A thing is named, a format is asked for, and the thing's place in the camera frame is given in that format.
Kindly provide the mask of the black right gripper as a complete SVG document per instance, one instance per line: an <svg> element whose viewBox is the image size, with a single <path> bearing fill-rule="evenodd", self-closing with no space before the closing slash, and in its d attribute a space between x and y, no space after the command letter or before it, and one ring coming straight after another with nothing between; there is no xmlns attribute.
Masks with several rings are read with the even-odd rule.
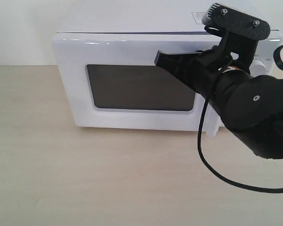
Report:
<svg viewBox="0 0 283 226"><path fill-rule="evenodd" d="M245 95L238 93L252 77L230 54L219 54L216 49L181 54L158 51L154 63L208 98L228 129L243 131L256 124L247 122L246 105L242 102Z"/></svg>

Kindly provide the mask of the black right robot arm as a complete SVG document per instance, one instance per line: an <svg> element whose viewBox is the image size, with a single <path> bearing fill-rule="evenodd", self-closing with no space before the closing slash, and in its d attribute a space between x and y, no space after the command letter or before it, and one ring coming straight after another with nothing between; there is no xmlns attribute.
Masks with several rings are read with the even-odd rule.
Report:
<svg viewBox="0 0 283 226"><path fill-rule="evenodd" d="M208 100L225 127L256 156L283 159L283 79L252 77L235 67L231 55L216 50L167 54L155 65Z"/></svg>

